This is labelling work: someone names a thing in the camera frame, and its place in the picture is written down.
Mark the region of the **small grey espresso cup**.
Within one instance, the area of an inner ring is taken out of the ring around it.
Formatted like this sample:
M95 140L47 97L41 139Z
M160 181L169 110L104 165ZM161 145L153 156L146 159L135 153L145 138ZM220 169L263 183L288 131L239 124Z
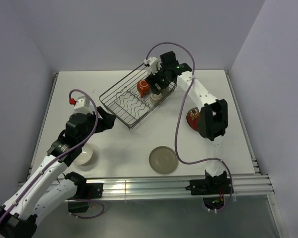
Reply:
M167 95L169 93L169 87L162 89L161 93L162 93L162 95Z

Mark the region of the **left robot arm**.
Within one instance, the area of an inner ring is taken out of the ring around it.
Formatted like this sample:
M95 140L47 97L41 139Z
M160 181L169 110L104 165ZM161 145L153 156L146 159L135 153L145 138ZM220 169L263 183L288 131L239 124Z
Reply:
M116 117L102 107L91 113L75 113L69 117L47 151L42 163L28 181L0 205L0 235L5 238L30 238L38 223L65 200L89 198L92 190L86 178L70 172L51 191L53 181L82 153L82 148L95 133L114 126Z

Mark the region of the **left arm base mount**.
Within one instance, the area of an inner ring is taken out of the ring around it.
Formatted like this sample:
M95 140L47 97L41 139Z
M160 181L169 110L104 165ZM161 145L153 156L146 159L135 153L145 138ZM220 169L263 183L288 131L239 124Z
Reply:
M68 211L70 216L80 219L93 219L102 215L105 211L105 205L97 200L102 197L103 192L102 183L87 183L77 187L76 194L68 199ZM98 208L101 206L102 210L93 216L82 216L79 213L85 213L89 208Z

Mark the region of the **orange black patterned cup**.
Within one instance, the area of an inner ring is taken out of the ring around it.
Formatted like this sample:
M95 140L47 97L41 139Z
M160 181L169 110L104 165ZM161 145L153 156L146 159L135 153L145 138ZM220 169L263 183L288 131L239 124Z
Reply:
M150 86L146 82L146 80L142 79L137 83L137 90L140 94L140 97L143 98L150 92Z

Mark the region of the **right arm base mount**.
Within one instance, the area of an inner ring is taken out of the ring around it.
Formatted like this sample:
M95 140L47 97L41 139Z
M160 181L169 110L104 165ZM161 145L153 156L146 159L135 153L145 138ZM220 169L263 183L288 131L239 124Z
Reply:
M224 207L225 195L233 194L233 187L228 178L192 179L185 190L190 191L192 196L212 195L204 198L203 203L207 209L213 211Z

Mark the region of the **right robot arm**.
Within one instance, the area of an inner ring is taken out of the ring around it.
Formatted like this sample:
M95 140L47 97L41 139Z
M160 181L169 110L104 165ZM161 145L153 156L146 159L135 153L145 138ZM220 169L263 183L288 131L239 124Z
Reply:
M205 188L210 193L216 193L222 187L219 176L228 172L223 159L206 158L194 162L183 161L177 148L178 131L187 97L195 103L199 110L197 130L200 136L209 140L213 146L220 146L228 127L228 104L225 99L218 99L212 95L196 78L194 70L187 63L179 63L173 51L166 52L156 57L146 57L144 65L147 71L146 82L153 94L161 94L170 83L173 83L185 91L177 120L174 148L177 159L186 165L205 163L205 175L209 176L205 181Z

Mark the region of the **small brown speckled cup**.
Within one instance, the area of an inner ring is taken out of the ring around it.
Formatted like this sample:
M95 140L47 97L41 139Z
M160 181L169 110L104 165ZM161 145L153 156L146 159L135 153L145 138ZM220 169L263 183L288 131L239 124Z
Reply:
M161 99L162 99L162 94L151 93L150 95L150 101L153 104L157 104Z

